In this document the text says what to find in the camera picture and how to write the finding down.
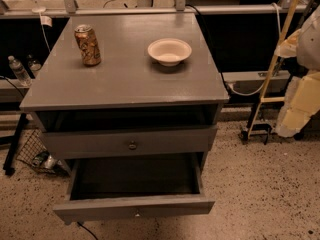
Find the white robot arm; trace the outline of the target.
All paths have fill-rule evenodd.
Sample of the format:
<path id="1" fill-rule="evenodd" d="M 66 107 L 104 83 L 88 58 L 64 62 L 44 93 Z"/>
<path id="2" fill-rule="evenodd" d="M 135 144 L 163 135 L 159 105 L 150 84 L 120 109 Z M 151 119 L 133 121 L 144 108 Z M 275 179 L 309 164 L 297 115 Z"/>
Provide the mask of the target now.
<path id="1" fill-rule="evenodd" d="M 276 122 L 279 136 L 293 137 L 320 110 L 320 6 L 300 29 L 277 46 L 274 54 L 295 57 L 308 70 L 302 78 L 290 81 Z"/>

